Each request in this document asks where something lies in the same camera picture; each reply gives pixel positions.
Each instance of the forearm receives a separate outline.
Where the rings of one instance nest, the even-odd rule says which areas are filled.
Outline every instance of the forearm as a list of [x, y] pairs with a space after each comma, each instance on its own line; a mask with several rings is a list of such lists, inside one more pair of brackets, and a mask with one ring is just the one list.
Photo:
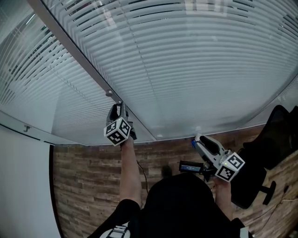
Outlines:
[[230, 183], [226, 185], [216, 185], [215, 203], [228, 219], [233, 219]]
[[120, 201], [131, 199], [142, 206], [142, 185], [133, 141], [129, 139], [122, 146], [122, 167], [120, 180]]

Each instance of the black t-shirt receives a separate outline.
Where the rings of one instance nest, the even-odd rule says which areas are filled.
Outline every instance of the black t-shirt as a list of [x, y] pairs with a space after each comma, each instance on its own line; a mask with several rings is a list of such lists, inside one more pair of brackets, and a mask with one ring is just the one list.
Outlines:
[[229, 219], [215, 204], [209, 187], [198, 177], [182, 173], [156, 183], [145, 207], [123, 200], [89, 238], [99, 238], [116, 225], [129, 222], [131, 238], [233, 238]]

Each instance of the chair backrest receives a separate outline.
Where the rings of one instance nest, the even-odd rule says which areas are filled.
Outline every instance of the chair backrest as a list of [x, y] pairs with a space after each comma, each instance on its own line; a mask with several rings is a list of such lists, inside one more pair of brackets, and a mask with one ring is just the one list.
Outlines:
[[295, 136], [293, 138], [293, 144], [298, 147], [298, 106], [295, 106], [293, 110], [290, 112], [290, 121], [291, 121], [291, 127], [294, 128]]
[[241, 149], [238, 155], [245, 165], [231, 181], [232, 202], [247, 209], [260, 191], [267, 172], [262, 165], [254, 162], [252, 155], [245, 149]]
[[252, 142], [244, 143], [243, 147], [254, 155], [255, 162], [272, 169], [298, 149], [297, 136], [293, 117], [283, 106], [278, 105], [259, 136]]

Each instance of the horizontal slat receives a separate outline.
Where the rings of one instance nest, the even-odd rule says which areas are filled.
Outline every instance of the horizontal slat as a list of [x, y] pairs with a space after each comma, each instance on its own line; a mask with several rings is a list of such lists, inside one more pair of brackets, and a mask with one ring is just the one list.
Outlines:
[[248, 127], [260, 124], [265, 124], [273, 111], [274, 107], [282, 105], [288, 112], [291, 112], [294, 106], [298, 106], [298, 77], [296, 77], [292, 83], [281, 92], [263, 111], [256, 117], [247, 121], [242, 127]]
[[[0, 43], [0, 110], [62, 138], [108, 144], [102, 133], [114, 101], [37, 16], [27, 20]], [[135, 129], [140, 141], [150, 140]]]
[[44, 2], [155, 136], [237, 128], [297, 68], [292, 0]]

